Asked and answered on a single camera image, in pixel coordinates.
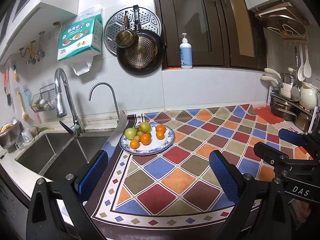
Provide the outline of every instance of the frying pan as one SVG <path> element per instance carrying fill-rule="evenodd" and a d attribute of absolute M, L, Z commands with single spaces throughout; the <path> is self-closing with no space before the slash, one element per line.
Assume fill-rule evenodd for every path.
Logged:
<path fill-rule="evenodd" d="M 160 36 L 141 28 L 139 6 L 133 6 L 134 28 L 138 42 L 129 48 L 117 47 L 120 66 L 132 75 L 147 75 L 156 71 L 164 59 L 165 47 Z"/>

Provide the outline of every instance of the stainless steel pot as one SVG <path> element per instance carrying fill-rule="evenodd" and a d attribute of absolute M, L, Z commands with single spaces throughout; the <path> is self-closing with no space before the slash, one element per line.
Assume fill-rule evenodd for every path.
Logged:
<path fill-rule="evenodd" d="M 281 79 L 283 83 L 293 85 L 296 80 L 296 77 L 291 73 L 282 73 Z"/>
<path fill-rule="evenodd" d="M 312 118 L 304 112 L 300 112 L 298 114 L 297 120 L 294 121 L 294 125 L 298 127 L 301 131 L 308 132 L 311 124 L 311 119 Z"/>
<path fill-rule="evenodd" d="M 297 119 L 295 114 L 296 108 L 290 105 L 287 101 L 271 96 L 270 110 L 274 115 L 285 119 L 286 121 L 293 121 Z"/>
<path fill-rule="evenodd" d="M 9 152 L 12 152 L 11 150 L 15 149 L 15 142 L 22 137 L 21 131 L 23 131 L 23 126 L 20 121 L 17 121 L 9 129 L 0 133 L 0 146 L 3 149 L 8 149 Z"/>

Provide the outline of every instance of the kitchen counter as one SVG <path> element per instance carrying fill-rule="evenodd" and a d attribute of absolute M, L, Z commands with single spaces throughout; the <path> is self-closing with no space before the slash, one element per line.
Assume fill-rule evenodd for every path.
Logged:
<path fill-rule="evenodd" d="M 9 179 L 11 179 L 14 183 L 13 186 L 16 186 L 18 190 L 21 191 L 20 198 L 23 198 L 26 200 L 26 202 L 29 202 L 32 196 L 32 192 L 34 189 L 34 185 L 39 178 L 44 178 L 44 176 L 40 176 L 39 174 L 29 170 L 28 168 L 24 167 L 20 163 L 16 161 L 16 158 L 21 156 L 31 145 L 33 145 L 41 136 L 43 136 L 45 133 L 66 133 L 65 129 L 60 126 L 58 122 L 50 123 L 50 126 L 54 127 L 51 130 L 45 130 L 41 132 L 39 135 L 35 137 L 35 140 L 33 140 L 31 143 L 28 144 L 28 146 L 23 150 L 16 150 L 13 153 L 6 153 L 7 150 L 0 149 L 0 156 L 5 154 L 3 159 L 0 159 L 0 165 L 3 169 L 2 172 L 5 172 Z M 113 122 L 107 122 L 107 124 L 91 124 L 86 125 L 84 128 L 89 131 L 112 131 L 116 127 L 116 121 Z M 62 217 L 65 222 L 67 222 L 70 225 L 73 225 L 71 219 L 68 216 L 68 213 L 66 211 L 66 208 L 64 207 L 64 203 L 62 200 L 57 200 L 58 206 L 60 208 Z"/>
<path fill-rule="evenodd" d="M 255 143 L 264 142 L 290 158 L 309 158 L 303 149 L 279 139 L 282 123 L 275 128 L 256 115 L 249 104 L 129 116 L 131 127 L 144 121 L 171 127 L 175 141 L 164 152 L 149 156 L 130 155 L 115 147 L 105 173 L 85 204 L 100 231 L 111 239 L 127 234 L 139 234 L 141 239 L 172 235 L 211 239 L 234 206 L 209 167 L 208 157 L 213 150 L 220 150 L 242 173 L 267 181 L 274 177 L 273 168 L 254 155 Z M 85 128 L 112 127 L 96 124 Z M 57 127 L 45 132 L 65 131 Z M 7 153 L 0 164 L 30 198 L 41 176 L 15 161 L 21 153 Z M 259 203 L 256 201 L 252 207 L 248 225 Z M 58 200 L 58 205 L 64 221 L 72 225 L 63 201 Z"/>

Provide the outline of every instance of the soap bottle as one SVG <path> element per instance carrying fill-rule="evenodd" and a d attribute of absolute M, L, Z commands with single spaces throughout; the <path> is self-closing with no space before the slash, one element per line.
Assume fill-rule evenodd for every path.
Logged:
<path fill-rule="evenodd" d="M 192 50 L 191 45 L 186 39 L 186 33 L 183 33 L 182 43 L 180 44 L 180 62 L 181 68 L 191 69 L 192 68 Z"/>

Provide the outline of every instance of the white teapot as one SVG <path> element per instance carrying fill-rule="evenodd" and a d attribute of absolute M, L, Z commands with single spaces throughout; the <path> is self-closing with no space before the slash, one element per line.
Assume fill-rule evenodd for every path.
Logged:
<path fill-rule="evenodd" d="M 313 111 L 315 106 L 318 105 L 318 88 L 306 83 L 302 82 L 302 86 L 300 87 L 301 99 L 299 101 L 300 105 L 304 108 Z"/>

